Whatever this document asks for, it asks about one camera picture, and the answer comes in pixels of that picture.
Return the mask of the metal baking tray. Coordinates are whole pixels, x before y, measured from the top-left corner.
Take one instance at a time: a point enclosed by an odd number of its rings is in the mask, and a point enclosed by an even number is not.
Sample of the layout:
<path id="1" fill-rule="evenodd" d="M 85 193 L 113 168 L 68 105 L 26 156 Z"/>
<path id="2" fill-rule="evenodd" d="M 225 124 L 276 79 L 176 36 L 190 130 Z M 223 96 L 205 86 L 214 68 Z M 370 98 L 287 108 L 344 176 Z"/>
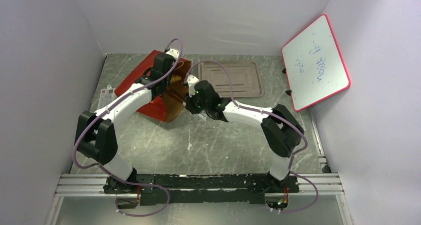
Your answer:
<path id="1" fill-rule="evenodd" d="M 228 72 L 215 63 L 198 66 L 199 79 L 207 80 L 221 97 L 261 97 L 264 87 L 259 66 L 254 61 L 221 61 Z M 233 94 L 230 94 L 231 78 Z"/>

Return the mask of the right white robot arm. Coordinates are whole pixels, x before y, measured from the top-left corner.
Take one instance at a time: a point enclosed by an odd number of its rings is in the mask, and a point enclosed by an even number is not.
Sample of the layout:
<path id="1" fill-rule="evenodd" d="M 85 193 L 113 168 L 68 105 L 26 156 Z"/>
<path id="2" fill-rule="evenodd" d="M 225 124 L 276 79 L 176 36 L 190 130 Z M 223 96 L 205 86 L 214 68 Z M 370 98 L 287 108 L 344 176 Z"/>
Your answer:
<path id="1" fill-rule="evenodd" d="M 273 152 L 269 170 L 268 187 L 280 192 L 287 185 L 294 149 L 300 144 L 304 130 L 283 105 L 261 108 L 240 104 L 227 97 L 220 97 L 206 80 L 189 76 L 184 85 L 188 88 L 185 108 L 192 114 L 205 113 L 213 120 L 243 123 L 260 129 Z"/>

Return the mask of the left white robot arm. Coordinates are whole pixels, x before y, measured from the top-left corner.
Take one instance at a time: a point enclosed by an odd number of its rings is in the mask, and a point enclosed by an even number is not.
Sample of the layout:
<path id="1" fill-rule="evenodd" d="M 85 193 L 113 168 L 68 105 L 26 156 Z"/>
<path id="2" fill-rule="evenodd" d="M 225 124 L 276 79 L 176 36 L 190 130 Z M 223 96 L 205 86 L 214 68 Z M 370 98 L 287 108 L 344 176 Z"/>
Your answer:
<path id="1" fill-rule="evenodd" d="M 135 191 L 138 185 L 137 172 L 118 153 L 116 129 L 169 87 L 172 72 L 180 58 L 180 51 L 166 49 L 155 56 L 153 66 L 121 96 L 94 113 L 85 111 L 80 114 L 72 151 L 72 159 L 77 167 L 83 167 L 75 157 L 76 152 L 80 152 L 93 159 L 94 165 L 118 178 L 117 185 L 123 192 Z"/>

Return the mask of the red brown paper bag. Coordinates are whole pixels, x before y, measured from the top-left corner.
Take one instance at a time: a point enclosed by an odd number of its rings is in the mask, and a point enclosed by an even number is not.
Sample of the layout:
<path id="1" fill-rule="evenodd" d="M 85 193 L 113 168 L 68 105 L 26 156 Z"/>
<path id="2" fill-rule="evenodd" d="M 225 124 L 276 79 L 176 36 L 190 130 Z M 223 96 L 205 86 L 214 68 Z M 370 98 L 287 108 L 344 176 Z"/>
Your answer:
<path id="1" fill-rule="evenodd" d="M 153 50 L 138 66 L 123 80 L 115 89 L 115 94 L 121 96 L 129 87 L 138 79 L 148 68 L 153 66 L 154 58 L 160 52 Z M 183 109 L 185 94 L 188 89 L 183 86 L 183 80 L 187 71 L 191 67 L 191 61 L 181 58 L 177 64 L 170 81 L 169 88 L 153 99 L 152 102 L 142 106 L 137 110 L 138 113 L 144 114 L 161 122 L 170 122 L 174 120 Z"/>

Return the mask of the metal tongs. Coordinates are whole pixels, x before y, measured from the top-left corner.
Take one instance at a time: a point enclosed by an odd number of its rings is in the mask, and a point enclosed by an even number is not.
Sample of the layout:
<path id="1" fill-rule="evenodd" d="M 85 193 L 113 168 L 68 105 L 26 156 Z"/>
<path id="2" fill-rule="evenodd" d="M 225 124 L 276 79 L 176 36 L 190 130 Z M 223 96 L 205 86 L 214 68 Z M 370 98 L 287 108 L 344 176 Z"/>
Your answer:
<path id="1" fill-rule="evenodd" d="M 204 120 L 204 121 L 207 121 L 207 119 L 208 119 L 208 116 L 204 111 L 198 113 L 196 116 L 199 117 L 200 119 Z"/>

